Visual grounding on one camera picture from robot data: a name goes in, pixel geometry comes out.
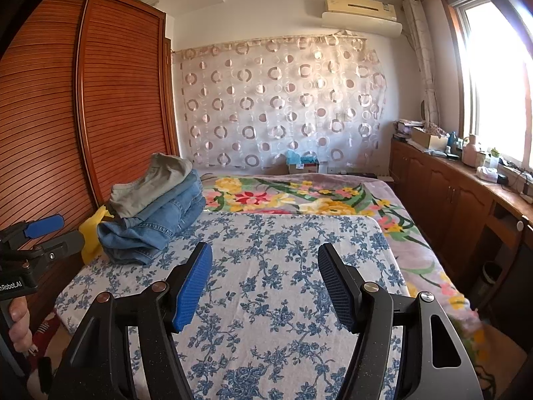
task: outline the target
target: wall curtain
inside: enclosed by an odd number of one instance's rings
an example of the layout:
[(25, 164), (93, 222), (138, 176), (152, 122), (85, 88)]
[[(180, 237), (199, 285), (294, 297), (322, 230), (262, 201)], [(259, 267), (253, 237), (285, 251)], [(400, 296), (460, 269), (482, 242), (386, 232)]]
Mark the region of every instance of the wall curtain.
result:
[(424, 85), (424, 111), (426, 121), (440, 125), (439, 106), (436, 101), (434, 73), (435, 56), (431, 43), (430, 31), (427, 26), (426, 14), (422, 3), (418, 0), (404, 0), (403, 10), (415, 46), (418, 66)]
[(364, 169), (379, 148), (386, 80), (363, 37), (247, 40), (185, 49), (178, 59), (182, 150), (198, 168), (259, 173), (293, 150)]

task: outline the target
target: floral blanket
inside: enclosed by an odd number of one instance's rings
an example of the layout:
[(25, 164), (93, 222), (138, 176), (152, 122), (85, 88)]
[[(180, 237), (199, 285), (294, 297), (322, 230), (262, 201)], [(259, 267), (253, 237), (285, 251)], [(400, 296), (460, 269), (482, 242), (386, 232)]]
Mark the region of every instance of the floral blanket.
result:
[[(225, 189), (236, 182), (226, 180)], [(368, 217), (203, 212), (151, 266), (99, 256), (55, 309), (73, 333), (99, 292), (139, 293), (166, 278), (200, 241), (213, 248), (211, 277), (192, 323), (174, 337), (196, 400), (335, 400), (356, 335), (332, 311), (316, 262), (321, 244), (332, 243), (365, 280), (408, 294), (387, 240)], [(135, 386), (139, 398), (149, 398), (135, 328), (130, 334)], [(395, 327), (385, 400), (394, 396), (401, 335)]]
[(470, 309), (468, 300), (457, 291), (385, 182), (309, 173), (291, 176), (206, 174), (202, 183), (207, 207), (215, 212), (363, 215), (375, 219), (406, 279), (410, 295), (416, 296), (421, 290), (430, 291), (451, 319), (476, 366), (486, 398), (493, 398), (508, 384), (507, 374), (512, 372), (502, 366), (514, 368), (516, 365), (502, 364), (500, 350), (506, 347), (500, 345), (507, 342), (502, 339), (495, 344), (494, 337), (500, 338), (503, 334), (490, 330), (491, 327), (481, 323), (478, 314)]

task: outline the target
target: blue denim jeans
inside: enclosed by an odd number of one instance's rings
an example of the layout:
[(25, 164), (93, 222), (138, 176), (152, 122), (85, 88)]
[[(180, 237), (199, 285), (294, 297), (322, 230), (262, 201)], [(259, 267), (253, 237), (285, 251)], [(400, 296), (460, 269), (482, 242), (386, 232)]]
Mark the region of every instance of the blue denim jeans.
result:
[[(199, 195), (194, 200), (191, 201), (189, 209), (181, 217), (181, 220), (178, 224), (176, 232), (169, 239), (169, 242), (173, 238), (177, 238), (183, 231), (187, 230), (190, 225), (195, 222), (195, 220), (200, 216), (205, 207), (205, 198), (202, 195)], [(126, 264), (126, 263), (140, 263), (144, 265), (151, 264), (154, 259), (159, 255), (162, 250), (158, 248), (146, 248), (146, 247), (137, 247), (137, 248), (109, 248), (104, 246), (103, 250), (108, 255), (111, 262), (115, 264)]]
[(205, 206), (205, 198), (202, 196), (202, 183), (197, 172), (191, 172), (186, 180), (189, 176), (191, 179), (185, 189), (178, 188), (185, 183), (183, 181), (153, 201), (137, 216), (120, 222), (98, 224), (98, 239), (113, 261), (124, 260), (122, 263), (125, 263), (137, 260), (145, 263), (145, 258), (136, 258), (137, 254), (141, 254), (139, 250), (145, 248), (157, 250), (158, 253), (177, 233), (181, 233), (196, 220)]

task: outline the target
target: yellow cloth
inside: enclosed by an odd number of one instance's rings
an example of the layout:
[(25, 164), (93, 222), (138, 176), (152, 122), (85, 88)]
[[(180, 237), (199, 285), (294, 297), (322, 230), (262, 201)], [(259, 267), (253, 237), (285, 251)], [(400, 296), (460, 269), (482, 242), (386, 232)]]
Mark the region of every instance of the yellow cloth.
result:
[(98, 240), (97, 225), (102, 221), (104, 216), (112, 216), (105, 206), (95, 212), (95, 214), (87, 218), (78, 228), (79, 232), (85, 238), (85, 245), (82, 249), (82, 259), (85, 264), (89, 264), (102, 250), (102, 245)]

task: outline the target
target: wooden wardrobe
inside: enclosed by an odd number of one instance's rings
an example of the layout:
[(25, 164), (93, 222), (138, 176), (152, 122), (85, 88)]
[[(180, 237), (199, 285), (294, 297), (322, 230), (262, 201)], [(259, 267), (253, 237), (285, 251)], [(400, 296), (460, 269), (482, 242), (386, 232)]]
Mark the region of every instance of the wooden wardrobe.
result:
[[(0, 61), (0, 229), (54, 213), (75, 229), (151, 153), (178, 154), (164, 34), (165, 14), (137, 0), (38, 6)], [(42, 277), (33, 327), (80, 267)]]

